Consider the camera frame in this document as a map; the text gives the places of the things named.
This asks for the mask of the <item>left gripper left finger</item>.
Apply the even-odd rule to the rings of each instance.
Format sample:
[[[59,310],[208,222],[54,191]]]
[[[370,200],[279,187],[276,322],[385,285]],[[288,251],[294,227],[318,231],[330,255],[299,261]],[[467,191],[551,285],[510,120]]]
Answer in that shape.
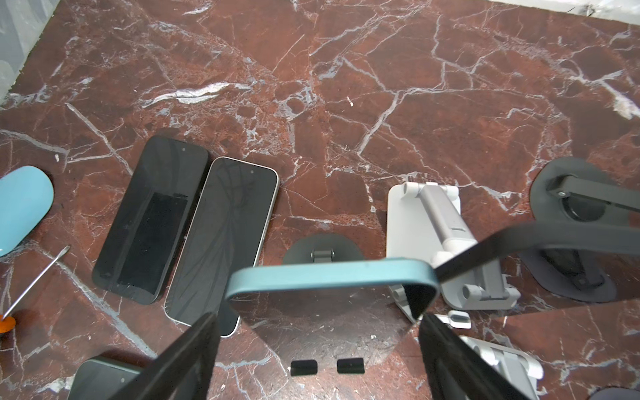
[[[112,399],[206,399],[218,355],[216,313],[205,313]]]

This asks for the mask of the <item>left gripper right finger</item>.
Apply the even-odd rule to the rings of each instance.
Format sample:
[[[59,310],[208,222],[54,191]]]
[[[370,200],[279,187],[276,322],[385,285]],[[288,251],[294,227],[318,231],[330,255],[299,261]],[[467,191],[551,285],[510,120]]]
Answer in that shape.
[[[433,399],[525,399],[447,325],[425,314],[418,342]]]

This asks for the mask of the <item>black phone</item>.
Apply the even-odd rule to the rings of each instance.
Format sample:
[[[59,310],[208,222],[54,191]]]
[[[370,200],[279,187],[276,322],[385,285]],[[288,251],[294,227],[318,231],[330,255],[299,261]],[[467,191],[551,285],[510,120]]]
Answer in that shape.
[[[198,145],[147,141],[94,265],[96,286],[140,304],[158,299],[208,160]]]
[[[440,295],[425,261],[385,258],[243,268],[228,281],[225,302],[282,362],[314,360],[322,368],[361,358],[366,366],[390,355],[413,325],[392,287],[416,294],[420,315]]]
[[[109,399],[141,371],[140,367],[111,358],[90,358],[76,371],[68,400]]]
[[[435,268],[446,283],[513,253],[540,249],[639,255],[639,230],[600,224],[531,222],[504,228]]]

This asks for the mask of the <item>white framed phone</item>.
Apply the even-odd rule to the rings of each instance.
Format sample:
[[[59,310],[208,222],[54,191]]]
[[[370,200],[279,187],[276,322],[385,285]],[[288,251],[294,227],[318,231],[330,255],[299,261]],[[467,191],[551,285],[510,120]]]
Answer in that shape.
[[[279,184],[270,167],[229,157],[213,161],[165,301],[171,320],[191,326],[215,312],[221,336],[235,333],[240,318],[224,298],[228,280],[257,264]]]

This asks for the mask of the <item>grey angled phone stand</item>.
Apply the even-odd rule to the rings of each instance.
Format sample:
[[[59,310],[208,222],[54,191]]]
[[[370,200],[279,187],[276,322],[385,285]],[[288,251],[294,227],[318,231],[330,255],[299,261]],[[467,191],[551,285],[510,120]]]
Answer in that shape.
[[[598,256],[639,253],[639,231],[629,226],[630,213],[639,210],[639,193],[618,186],[581,158],[566,157],[541,170],[529,200],[536,221],[554,241],[519,255],[538,284],[576,301],[615,300],[616,286]]]

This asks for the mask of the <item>white phone stand centre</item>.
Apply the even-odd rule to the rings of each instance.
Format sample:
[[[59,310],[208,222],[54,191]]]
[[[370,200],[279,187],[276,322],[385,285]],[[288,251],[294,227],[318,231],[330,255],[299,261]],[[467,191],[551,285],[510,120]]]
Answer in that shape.
[[[441,322],[450,328],[471,329],[470,316],[465,312],[451,310],[448,314],[435,314]],[[485,363],[490,365],[511,385],[529,399],[539,399],[538,381],[543,378],[540,362],[528,354],[495,343],[476,338],[460,336],[461,340],[475,351]],[[445,378],[445,399],[469,399],[452,378]]]

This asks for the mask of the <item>white phone stand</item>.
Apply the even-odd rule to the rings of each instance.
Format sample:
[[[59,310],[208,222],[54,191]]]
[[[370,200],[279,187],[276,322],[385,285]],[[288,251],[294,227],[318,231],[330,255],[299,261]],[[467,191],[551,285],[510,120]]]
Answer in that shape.
[[[456,186],[403,183],[388,193],[386,256],[413,258],[438,268],[478,241],[461,215]],[[442,285],[445,303],[456,310],[509,310],[521,297],[506,281],[498,260]]]
[[[465,312],[451,310],[448,314],[435,314],[441,322],[450,328],[471,329],[470,316]],[[490,365],[511,385],[529,399],[539,399],[538,381],[543,378],[540,362],[528,354],[495,343],[476,338],[460,336],[461,340],[475,351],[485,363]],[[445,399],[469,399],[452,378],[445,378]]]

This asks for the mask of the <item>white phone stand back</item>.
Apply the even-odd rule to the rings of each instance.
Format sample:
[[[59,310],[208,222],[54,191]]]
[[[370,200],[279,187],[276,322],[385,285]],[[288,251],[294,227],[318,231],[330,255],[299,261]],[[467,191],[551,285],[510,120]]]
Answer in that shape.
[[[438,268],[478,241],[461,215],[456,186],[403,183],[388,193],[386,256],[413,258]],[[498,260],[442,285],[445,303],[456,310],[509,310],[521,297],[506,281]]]

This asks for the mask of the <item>light blue toy shovel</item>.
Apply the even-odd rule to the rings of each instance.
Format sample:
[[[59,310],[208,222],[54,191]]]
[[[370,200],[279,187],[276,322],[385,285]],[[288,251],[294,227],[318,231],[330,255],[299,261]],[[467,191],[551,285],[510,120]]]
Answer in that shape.
[[[1,256],[13,251],[53,205],[48,175],[35,166],[18,168],[1,178]]]

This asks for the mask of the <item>orange handled screwdriver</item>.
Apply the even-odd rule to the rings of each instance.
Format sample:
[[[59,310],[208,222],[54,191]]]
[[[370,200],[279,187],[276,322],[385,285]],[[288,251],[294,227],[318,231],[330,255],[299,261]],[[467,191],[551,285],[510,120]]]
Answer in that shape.
[[[6,310],[4,314],[1,315],[1,337],[3,337],[6,333],[11,332],[15,329],[17,325],[17,321],[13,316],[13,313],[16,311],[16,308],[20,303],[29,295],[29,293],[34,289],[37,283],[47,274],[47,272],[64,256],[66,255],[71,246],[67,245],[64,247],[56,257],[41,271],[41,273],[36,276],[36,278],[28,285],[25,290],[18,296],[18,298],[11,304],[11,306]]]

